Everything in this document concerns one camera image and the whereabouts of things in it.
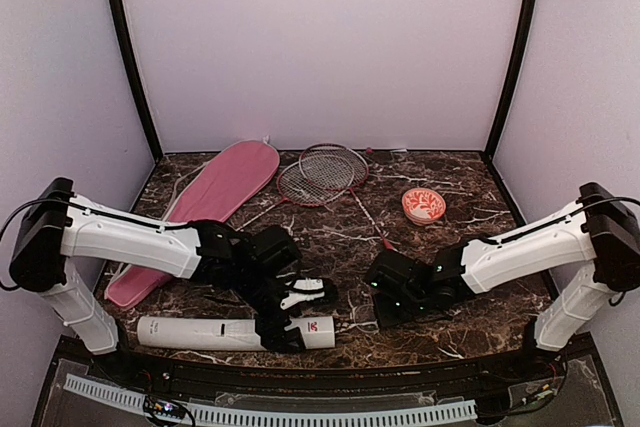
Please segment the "red racket underneath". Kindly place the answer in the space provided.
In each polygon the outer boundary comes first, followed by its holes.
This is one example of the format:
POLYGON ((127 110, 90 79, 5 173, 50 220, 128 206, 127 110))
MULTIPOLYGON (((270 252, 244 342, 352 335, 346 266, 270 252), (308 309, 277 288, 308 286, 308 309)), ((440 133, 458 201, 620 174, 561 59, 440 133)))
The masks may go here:
POLYGON ((277 188, 280 193, 281 200, 246 221, 240 226, 240 229, 246 228, 264 214, 284 202, 291 202, 303 207, 317 207, 333 202, 345 192, 324 190, 311 184, 302 176, 299 161, 286 167, 278 176, 277 188))

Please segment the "red racket with visible handle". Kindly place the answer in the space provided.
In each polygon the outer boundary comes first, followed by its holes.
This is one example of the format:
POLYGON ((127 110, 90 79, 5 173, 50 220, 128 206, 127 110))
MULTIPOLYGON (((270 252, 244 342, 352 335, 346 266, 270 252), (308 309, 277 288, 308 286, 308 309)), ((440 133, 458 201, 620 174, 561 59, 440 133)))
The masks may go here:
POLYGON ((395 247, 355 193, 369 177, 369 166, 355 150, 339 144, 321 143, 305 149, 299 158, 302 176, 311 184, 329 191, 348 191, 374 227, 387 249, 395 247))

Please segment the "white shuttlecock tube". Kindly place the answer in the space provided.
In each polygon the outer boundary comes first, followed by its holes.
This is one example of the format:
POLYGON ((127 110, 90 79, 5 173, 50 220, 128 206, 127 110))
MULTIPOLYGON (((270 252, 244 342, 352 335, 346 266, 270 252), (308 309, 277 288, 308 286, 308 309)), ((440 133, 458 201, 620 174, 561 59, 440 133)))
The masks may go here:
MULTIPOLYGON (((308 350, 335 347, 333 318, 293 319, 287 330, 299 328, 308 350)), ((177 350, 263 351, 253 319, 187 319, 141 317, 137 324, 140 345, 177 350)))

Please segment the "pink racket cover bag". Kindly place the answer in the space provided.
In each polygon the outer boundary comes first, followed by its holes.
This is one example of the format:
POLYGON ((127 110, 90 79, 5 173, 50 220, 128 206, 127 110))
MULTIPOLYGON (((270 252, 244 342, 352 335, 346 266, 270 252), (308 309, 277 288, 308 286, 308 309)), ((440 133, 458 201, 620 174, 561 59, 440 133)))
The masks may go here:
MULTIPOLYGON (((174 223, 193 220, 227 221, 246 201, 273 178, 280 155, 258 140, 237 142, 202 164, 184 189, 175 190, 161 219, 174 223)), ((120 264, 106 286, 104 298, 130 309, 173 277, 132 264, 120 264)))

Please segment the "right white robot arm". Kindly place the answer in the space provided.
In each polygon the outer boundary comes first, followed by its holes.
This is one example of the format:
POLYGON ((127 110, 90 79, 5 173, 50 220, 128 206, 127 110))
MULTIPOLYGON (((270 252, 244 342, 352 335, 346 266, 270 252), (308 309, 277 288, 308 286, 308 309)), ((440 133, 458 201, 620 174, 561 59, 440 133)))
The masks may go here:
POLYGON ((638 288, 639 220, 631 209, 636 203, 590 182, 555 213, 443 248, 430 264, 385 249, 364 276, 377 291, 378 323, 390 327, 445 311, 521 277, 576 264, 574 278, 527 325, 526 346, 511 357, 511 373, 530 381, 547 367, 549 352, 561 351, 615 295, 638 288))

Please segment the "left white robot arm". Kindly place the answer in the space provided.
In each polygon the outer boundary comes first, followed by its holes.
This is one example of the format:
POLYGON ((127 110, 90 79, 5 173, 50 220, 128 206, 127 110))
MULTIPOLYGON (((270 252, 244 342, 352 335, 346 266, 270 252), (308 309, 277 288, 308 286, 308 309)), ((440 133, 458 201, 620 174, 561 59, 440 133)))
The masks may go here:
POLYGON ((14 213, 22 220, 9 265, 12 289, 44 298, 120 383, 140 376, 140 359, 126 349, 124 333, 77 273, 74 257, 147 267, 229 290, 254 312, 251 319, 146 316, 137 325, 143 346, 299 353, 335 345, 331 317, 292 316, 300 304, 330 297, 331 287, 321 279, 280 277, 301 258, 281 227, 248 234, 209 219, 161 222, 96 204, 75 194, 67 178, 54 179, 14 213))

